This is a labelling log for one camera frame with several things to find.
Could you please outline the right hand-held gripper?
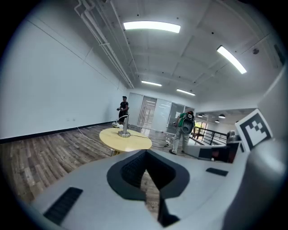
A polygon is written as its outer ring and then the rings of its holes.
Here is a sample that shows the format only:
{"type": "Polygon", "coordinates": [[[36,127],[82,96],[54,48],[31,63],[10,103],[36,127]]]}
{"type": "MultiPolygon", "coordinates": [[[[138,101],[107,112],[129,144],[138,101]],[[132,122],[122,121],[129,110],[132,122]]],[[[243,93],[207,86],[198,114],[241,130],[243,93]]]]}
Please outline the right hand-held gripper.
{"type": "MultiPolygon", "coordinates": [[[[288,141],[288,66],[284,66],[257,108],[238,121],[227,134],[226,145],[250,152],[267,140],[288,141]]],[[[209,146],[187,145],[184,152],[201,160],[212,159],[209,146]]]]}

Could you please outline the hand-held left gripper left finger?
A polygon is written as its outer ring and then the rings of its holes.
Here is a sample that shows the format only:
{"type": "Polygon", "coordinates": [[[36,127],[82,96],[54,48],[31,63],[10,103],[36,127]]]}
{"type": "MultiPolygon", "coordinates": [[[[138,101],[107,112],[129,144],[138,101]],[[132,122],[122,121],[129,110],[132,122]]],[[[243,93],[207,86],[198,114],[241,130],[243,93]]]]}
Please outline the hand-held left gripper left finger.
{"type": "Polygon", "coordinates": [[[31,209],[48,228],[59,230],[162,230],[161,224],[146,208],[144,201],[123,199],[108,184],[107,172],[134,151],[80,166],[46,188],[31,204],[31,209]],[[81,195],[60,225],[44,213],[70,187],[81,195]]]}

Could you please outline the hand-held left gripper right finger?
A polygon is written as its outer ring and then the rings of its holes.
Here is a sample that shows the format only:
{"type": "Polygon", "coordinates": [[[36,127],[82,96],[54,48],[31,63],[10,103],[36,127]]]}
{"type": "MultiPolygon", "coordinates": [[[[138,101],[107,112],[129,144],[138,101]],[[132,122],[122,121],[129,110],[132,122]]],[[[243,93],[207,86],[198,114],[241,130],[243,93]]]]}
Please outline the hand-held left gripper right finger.
{"type": "Polygon", "coordinates": [[[163,227],[157,220],[146,221],[146,230],[223,230],[224,218],[243,178],[247,152],[237,152],[234,162],[223,163],[147,150],[148,153],[181,166],[189,182],[176,197],[165,199],[169,215],[178,221],[163,227]]]}

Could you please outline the silver desk lamp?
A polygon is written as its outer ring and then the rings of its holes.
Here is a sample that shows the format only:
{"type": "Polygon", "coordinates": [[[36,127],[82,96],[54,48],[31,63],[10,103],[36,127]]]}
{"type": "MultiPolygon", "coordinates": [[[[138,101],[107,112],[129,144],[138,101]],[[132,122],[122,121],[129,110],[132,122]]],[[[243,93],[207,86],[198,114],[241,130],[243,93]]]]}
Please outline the silver desk lamp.
{"type": "Polygon", "coordinates": [[[129,120],[129,115],[123,115],[120,118],[118,118],[118,120],[114,121],[112,123],[112,126],[114,128],[121,128],[122,130],[120,130],[118,132],[118,135],[121,137],[130,137],[130,133],[128,132],[128,120],[129,120]],[[124,118],[123,124],[119,124],[120,119],[124,118]]]}

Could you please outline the person's right forearm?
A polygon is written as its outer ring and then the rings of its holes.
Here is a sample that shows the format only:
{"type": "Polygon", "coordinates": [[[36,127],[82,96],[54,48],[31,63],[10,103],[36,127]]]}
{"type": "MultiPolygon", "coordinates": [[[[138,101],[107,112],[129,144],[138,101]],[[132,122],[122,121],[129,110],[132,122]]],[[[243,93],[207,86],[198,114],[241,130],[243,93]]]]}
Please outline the person's right forearm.
{"type": "Polygon", "coordinates": [[[288,228],[288,139],[258,144],[225,215],[222,230],[288,228]]]}

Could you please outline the black metal railing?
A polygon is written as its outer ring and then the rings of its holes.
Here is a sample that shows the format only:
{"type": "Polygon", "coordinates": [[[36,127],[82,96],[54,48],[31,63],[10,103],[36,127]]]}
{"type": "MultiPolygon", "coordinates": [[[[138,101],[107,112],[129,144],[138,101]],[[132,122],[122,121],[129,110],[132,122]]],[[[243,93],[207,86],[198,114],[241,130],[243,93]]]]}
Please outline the black metal railing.
{"type": "Polygon", "coordinates": [[[197,127],[193,140],[206,146],[226,145],[227,134],[197,127]]]}

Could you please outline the round yellow wooden table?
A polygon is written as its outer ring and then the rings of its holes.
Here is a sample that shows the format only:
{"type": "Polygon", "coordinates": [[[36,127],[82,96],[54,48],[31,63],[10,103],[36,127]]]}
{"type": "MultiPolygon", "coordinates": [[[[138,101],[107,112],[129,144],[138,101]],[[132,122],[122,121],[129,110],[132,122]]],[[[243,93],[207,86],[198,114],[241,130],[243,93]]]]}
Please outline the round yellow wooden table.
{"type": "Polygon", "coordinates": [[[107,128],[99,133],[99,138],[104,145],[113,149],[117,154],[141,149],[147,150],[152,147],[152,141],[149,137],[129,129],[130,137],[121,137],[118,135],[120,130],[122,129],[107,128]]]}

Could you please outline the ceiling light panel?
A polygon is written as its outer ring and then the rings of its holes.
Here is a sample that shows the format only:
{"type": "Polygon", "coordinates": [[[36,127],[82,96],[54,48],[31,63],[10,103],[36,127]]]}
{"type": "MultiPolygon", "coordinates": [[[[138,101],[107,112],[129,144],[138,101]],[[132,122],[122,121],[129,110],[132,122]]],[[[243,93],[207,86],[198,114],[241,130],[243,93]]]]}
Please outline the ceiling light panel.
{"type": "Polygon", "coordinates": [[[162,84],[158,84],[158,83],[154,83],[154,82],[148,82],[148,81],[141,81],[141,83],[143,84],[149,84],[149,85],[154,85],[154,86],[158,86],[158,87],[161,87],[162,84]]]}
{"type": "Polygon", "coordinates": [[[225,57],[241,74],[245,74],[247,71],[243,65],[222,45],[217,48],[217,52],[225,57]]]}
{"type": "Polygon", "coordinates": [[[181,26],[156,21],[135,21],[123,23],[125,30],[151,29],[179,33],[181,26]]]}
{"type": "Polygon", "coordinates": [[[177,89],[176,91],[180,92],[180,93],[184,93],[184,94],[190,95],[190,96],[196,96],[196,94],[194,94],[194,93],[191,93],[191,92],[188,92],[188,91],[184,91],[184,90],[181,90],[181,89],[177,89]]]}

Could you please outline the white ceiling pipes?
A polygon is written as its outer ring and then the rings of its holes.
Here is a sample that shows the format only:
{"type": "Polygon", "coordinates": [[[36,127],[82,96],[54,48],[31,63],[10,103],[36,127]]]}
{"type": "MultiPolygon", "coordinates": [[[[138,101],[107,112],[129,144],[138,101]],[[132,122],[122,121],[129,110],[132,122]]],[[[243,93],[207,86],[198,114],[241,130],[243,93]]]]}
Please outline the white ceiling pipes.
{"type": "Polygon", "coordinates": [[[112,65],[123,77],[130,88],[134,88],[134,85],[130,78],[128,77],[124,67],[122,66],[120,60],[112,49],[110,43],[108,42],[106,36],[101,31],[100,27],[97,25],[96,21],[90,14],[90,11],[95,7],[95,4],[91,1],[90,4],[88,0],[77,0],[78,4],[74,7],[75,12],[80,16],[84,24],[88,27],[96,41],[98,42],[101,49],[104,51],[105,55],[108,57],[112,65]]]}

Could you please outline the glass partition wall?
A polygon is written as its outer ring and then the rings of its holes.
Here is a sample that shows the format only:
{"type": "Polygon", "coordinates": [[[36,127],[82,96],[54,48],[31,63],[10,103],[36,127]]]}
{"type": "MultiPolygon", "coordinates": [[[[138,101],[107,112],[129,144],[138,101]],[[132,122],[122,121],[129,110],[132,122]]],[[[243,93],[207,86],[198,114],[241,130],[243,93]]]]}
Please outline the glass partition wall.
{"type": "Polygon", "coordinates": [[[193,108],[160,98],[130,93],[129,124],[154,131],[175,133],[176,112],[194,111],[193,108]]]}

